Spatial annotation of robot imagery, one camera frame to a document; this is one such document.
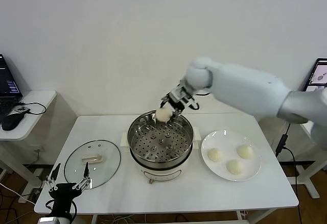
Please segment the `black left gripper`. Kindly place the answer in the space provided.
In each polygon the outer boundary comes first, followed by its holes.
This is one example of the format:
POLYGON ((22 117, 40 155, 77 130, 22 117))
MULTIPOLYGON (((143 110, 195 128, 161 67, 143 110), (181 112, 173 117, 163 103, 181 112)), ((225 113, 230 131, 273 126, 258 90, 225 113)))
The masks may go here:
POLYGON ((49 185, 49 195, 54 200, 52 212, 70 213, 72 202, 75 198, 82 194, 81 190, 85 190, 90 182, 88 162, 85 165, 83 178, 78 183, 59 183, 56 180, 60 170, 59 163, 48 176, 47 184, 49 185))

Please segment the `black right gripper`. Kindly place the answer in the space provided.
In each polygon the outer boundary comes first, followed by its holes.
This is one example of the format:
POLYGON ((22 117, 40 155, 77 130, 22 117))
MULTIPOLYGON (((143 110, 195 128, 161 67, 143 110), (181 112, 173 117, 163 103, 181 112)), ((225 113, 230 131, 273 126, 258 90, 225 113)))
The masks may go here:
POLYGON ((195 94, 196 90, 186 80, 180 80, 179 84, 161 99, 160 108, 170 104, 173 108, 172 118, 181 115, 186 107, 199 109, 199 104, 193 98, 195 94))

